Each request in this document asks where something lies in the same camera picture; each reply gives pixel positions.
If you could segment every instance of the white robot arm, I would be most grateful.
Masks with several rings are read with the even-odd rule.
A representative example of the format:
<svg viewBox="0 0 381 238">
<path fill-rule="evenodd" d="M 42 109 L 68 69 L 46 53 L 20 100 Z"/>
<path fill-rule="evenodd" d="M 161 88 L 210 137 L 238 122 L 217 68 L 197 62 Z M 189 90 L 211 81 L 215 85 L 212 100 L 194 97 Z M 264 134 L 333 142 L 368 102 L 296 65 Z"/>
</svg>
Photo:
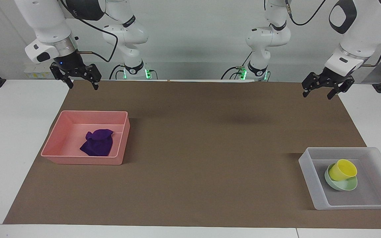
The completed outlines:
<svg viewBox="0 0 381 238">
<path fill-rule="evenodd" d="M 107 0 L 107 11 L 111 18 L 120 24 L 111 24 L 104 30 L 118 37 L 117 48 L 121 51 L 124 60 L 126 78 L 145 79 L 151 77 L 140 52 L 135 45 L 144 44 L 148 41 L 148 33 L 144 26 L 136 20 L 130 7 L 129 0 Z M 115 37 L 107 33 L 104 39 L 111 45 L 115 45 Z"/>
<path fill-rule="evenodd" d="M 331 11 L 330 25 L 343 40 L 325 63 L 321 74 L 311 72 L 303 81 L 303 96 L 313 89 L 332 87 L 328 99 L 346 92 L 354 83 L 351 74 L 381 44 L 381 0 L 339 0 Z"/>
<path fill-rule="evenodd" d="M 247 36 L 246 43 L 252 48 L 251 59 L 245 66 L 247 78 L 262 80 L 270 61 L 270 52 L 266 48 L 282 46 L 289 42 L 286 6 L 285 0 L 269 0 L 266 6 L 266 20 L 270 25 L 254 28 Z"/>
<path fill-rule="evenodd" d="M 57 0 L 15 0 L 15 3 L 36 34 L 36 40 L 25 48 L 30 60 L 41 63 L 53 59 L 50 69 L 57 80 L 71 89 L 69 77 L 82 77 L 97 90 L 101 74 L 95 64 L 83 63 Z"/>
</svg>

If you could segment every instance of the brown tabletop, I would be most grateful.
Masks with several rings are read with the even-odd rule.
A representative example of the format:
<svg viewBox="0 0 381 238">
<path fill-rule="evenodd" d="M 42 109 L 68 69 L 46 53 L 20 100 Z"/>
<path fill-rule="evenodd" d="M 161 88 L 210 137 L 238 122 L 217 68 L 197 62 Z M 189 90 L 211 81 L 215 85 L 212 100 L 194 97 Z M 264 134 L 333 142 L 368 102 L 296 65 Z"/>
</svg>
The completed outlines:
<svg viewBox="0 0 381 238">
<path fill-rule="evenodd" d="M 381 229 L 381 210 L 313 207 L 304 150 L 365 146 L 328 89 L 303 98 L 299 83 L 74 84 L 61 110 L 129 112 L 124 163 L 38 155 L 5 224 Z"/>
</svg>

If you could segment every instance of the pink plastic container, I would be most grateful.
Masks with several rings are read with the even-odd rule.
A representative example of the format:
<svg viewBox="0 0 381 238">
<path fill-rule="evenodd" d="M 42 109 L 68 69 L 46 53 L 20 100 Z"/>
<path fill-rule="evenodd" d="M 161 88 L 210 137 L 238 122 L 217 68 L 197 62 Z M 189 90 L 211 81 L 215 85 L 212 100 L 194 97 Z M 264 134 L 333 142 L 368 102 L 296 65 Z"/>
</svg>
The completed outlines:
<svg viewBox="0 0 381 238">
<path fill-rule="evenodd" d="M 80 150 L 88 131 L 110 129 L 112 148 L 106 157 L 89 156 Z M 120 165 L 123 162 L 130 123 L 125 111 L 65 110 L 59 118 L 41 152 L 56 164 Z"/>
</svg>

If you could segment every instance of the purple cloth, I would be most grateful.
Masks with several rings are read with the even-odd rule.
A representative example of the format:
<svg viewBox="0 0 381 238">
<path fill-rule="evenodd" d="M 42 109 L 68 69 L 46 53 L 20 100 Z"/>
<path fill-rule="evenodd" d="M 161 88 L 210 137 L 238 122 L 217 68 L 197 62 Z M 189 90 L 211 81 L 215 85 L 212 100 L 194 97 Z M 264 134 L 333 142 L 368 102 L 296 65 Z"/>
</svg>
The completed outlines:
<svg viewBox="0 0 381 238">
<path fill-rule="evenodd" d="M 80 148 L 89 156 L 108 156 L 112 148 L 112 130 L 100 129 L 86 134 L 86 142 Z"/>
</svg>

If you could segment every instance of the white table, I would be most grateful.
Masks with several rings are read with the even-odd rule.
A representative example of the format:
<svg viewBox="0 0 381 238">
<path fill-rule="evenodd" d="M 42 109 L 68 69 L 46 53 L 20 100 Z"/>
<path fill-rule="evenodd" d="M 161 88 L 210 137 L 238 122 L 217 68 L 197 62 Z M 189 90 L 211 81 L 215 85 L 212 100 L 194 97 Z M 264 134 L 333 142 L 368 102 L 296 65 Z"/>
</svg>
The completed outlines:
<svg viewBox="0 0 381 238">
<path fill-rule="evenodd" d="M 67 92 L 65 84 L 55 80 L 8 80 L 0 89 L 0 237 L 328 238 L 333 235 L 334 238 L 352 238 L 381 235 L 381 230 L 357 229 L 1 225 Z M 340 98 L 367 146 L 381 151 L 381 94 L 370 85 L 354 85 L 348 93 L 340 94 Z"/>
</svg>

